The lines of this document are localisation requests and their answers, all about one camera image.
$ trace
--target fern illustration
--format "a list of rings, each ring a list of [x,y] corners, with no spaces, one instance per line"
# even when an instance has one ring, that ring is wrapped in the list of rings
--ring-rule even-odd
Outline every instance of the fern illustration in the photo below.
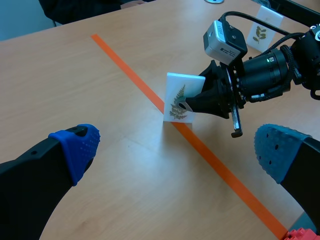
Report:
[[[176,106],[177,100],[180,98],[183,98],[185,95],[185,88],[186,85],[183,85],[183,87],[180,89],[180,91],[177,93],[177,95],[174,98],[174,104],[171,104],[171,111],[170,111],[170,116],[173,116],[174,119],[184,119],[187,117],[187,115],[184,115],[187,110],[181,109],[180,107]]]
[[[267,38],[267,29],[261,29],[261,27],[257,26],[255,34],[256,34],[257,38],[254,36],[253,40],[258,42],[258,44],[259,44],[260,40],[263,40],[263,39]]]

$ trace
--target orange tape line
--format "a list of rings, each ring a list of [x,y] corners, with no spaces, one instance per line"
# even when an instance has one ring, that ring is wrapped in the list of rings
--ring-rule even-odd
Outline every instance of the orange tape line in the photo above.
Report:
[[[161,98],[109,47],[97,34],[91,36],[99,47],[118,65],[146,97],[164,113],[165,103]],[[184,123],[172,123],[195,150],[211,165],[216,173],[255,213],[255,215],[278,238],[283,239],[288,230],[248,190],[248,188],[213,154],[213,152]]]

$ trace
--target blue rubber grip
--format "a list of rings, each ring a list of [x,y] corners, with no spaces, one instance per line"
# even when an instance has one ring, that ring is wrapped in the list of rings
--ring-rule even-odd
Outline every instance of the blue rubber grip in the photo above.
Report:
[[[280,184],[303,141],[311,137],[288,127],[274,124],[261,126],[255,133],[255,154],[262,168]]]
[[[87,127],[85,136],[77,136],[66,130],[49,134],[49,138],[57,139],[61,143],[73,186],[77,185],[88,163],[96,156],[100,142],[99,130],[95,126],[90,124],[79,124],[78,126]]]

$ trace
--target wooden table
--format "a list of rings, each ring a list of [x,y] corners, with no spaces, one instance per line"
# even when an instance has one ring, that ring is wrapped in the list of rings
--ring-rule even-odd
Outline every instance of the wooden table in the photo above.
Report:
[[[317,0],[300,2],[320,11]],[[250,0],[157,0],[0,42],[0,162],[80,123],[101,134],[92,166],[41,239],[276,239],[90,37],[98,33],[164,99],[167,72],[197,75],[209,65],[202,36],[212,21],[258,9]],[[228,19],[248,35],[250,22]],[[308,30],[287,18],[282,28]],[[250,49],[247,57],[256,54]],[[259,166],[254,134],[273,123],[319,139],[319,114],[309,92],[292,86],[283,97],[245,106],[241,138],[231,138],[231,120],[205,114],[192,130],[289,228],[302,209]]]

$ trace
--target red lego brick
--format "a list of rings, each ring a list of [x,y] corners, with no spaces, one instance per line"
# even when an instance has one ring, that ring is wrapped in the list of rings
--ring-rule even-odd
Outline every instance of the red lego brick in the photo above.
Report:
[[[317,236],[311,229],[299,228],[288,232],[285,240],[320,240],[320,236]]]

